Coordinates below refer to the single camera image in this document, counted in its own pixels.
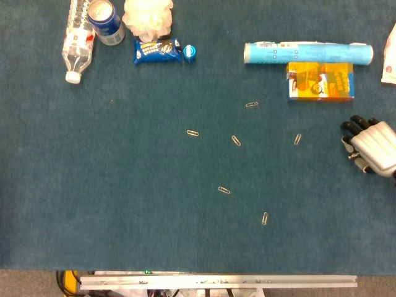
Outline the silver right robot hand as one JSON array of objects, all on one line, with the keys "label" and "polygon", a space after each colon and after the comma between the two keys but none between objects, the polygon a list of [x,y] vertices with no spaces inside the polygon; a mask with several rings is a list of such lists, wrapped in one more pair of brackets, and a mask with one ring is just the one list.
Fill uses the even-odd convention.
[{"label": "silver right robot hand", "polygon": [[395,131],[385,121],[356,114],[341,130],[349,132],[341,138],[348,159],[363,173],[395,179]]}]

